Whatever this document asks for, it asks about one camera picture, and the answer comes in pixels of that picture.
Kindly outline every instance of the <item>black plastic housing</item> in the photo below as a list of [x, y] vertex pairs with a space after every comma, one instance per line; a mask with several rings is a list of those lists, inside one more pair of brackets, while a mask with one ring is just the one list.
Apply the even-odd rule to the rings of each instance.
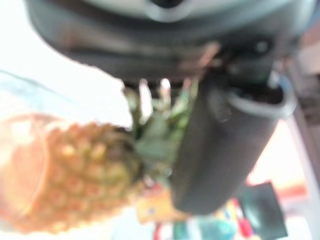
[[247, 0], [217, 14], [174, 23], [117, 15], [80, 0], [26, 3], [35, 29], [57, 51], [135, 83], [197, 76], [209, 43], [240, 51], [268, 41], [272, 57], [283, 57], [297, 47], [315, 1]]

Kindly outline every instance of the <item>black handle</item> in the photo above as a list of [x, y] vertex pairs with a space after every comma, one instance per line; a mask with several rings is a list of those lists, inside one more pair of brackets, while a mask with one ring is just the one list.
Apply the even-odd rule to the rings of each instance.
[[[283, 94], [283, 100], [294, 101], [290, 94]], [[243, 184], [275, 130], [279, 109], [288, 113], [283, 102], [258, 105], [278, 107], [278, 112], [273, 117], [263, 116], [263, 111], [255, 115], [239, 110], [216, 80], [207, 78], [200, 84], [171, 177], [172, 200], [178, 210], [210, 214]]]

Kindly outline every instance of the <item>pineapple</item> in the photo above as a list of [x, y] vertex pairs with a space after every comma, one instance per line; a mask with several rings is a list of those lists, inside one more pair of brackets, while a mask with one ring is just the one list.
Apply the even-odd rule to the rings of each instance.
[[146, 189], [144, 176], [168, 183], [196, 96], [186, 83], [173, 107], [170, 89], [160, 88], [160, 99], [147, 100], [148, 117], [146, 98], [126, 88], [131, 132], [95, 122], [39, 123], [43, 134], [17, 147], [4, 167], [6, 219], [24, 233], [58, 233], [118, 214]]
[[12, 177], [4, 178], [4, 196], [15, 213], [11, 224], [21, 232], [57, 233], [99, 221], [128, 206], [141, 190], [137, 180], [142, 162], [130, 134], [120, 127], [75, 123], [63, 130], [54, 128], [45, 134], [44, 141], [38, 138], [31, 146], [19, 146], [11, 161], [15, 167], [8, 165], [4, 172], [25, 176], [30, 182], [32, 174], [37, 175], [35, 167], [28, 171], [25, 164], [17, 164], [28, 155], [33, 158], [29, 161], [37, 161], [33, 153], [41, 154], [41, 142], [46, 166], [35, 196], [26, 193], [31, 189], [28, 184], [19, 186], [21, 182]]

